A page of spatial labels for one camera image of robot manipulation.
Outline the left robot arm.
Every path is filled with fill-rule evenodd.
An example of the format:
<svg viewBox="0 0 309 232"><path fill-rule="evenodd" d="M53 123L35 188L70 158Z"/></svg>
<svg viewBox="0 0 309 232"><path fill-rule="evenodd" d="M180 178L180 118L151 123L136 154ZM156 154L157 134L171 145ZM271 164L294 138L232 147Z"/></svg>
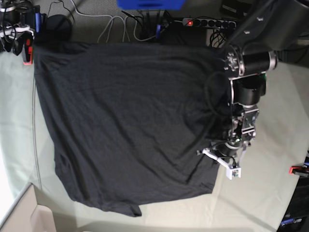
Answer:
<svg viewBox="0 0 309 232"><path fill-rule="evenodd" d="M266 73L278 64L279 51L286 49L309 25L306 0L256 0L220 53L224 56L221 75L228 80L230 112L224 139L203 153L219 163L245 153L256 136L258 102L267 88Z"/></svg>

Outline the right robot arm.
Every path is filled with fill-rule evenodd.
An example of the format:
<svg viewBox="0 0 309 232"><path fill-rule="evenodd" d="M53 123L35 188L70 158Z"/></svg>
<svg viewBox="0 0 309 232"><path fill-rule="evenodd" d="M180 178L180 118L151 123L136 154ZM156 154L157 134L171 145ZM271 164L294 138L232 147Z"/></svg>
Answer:
<svg viewBox="0 0 309 232"><path fill-rule="evenodd" d="M36 33L34 5L30 0L0 2L0 50L18 56Z"/></svg>

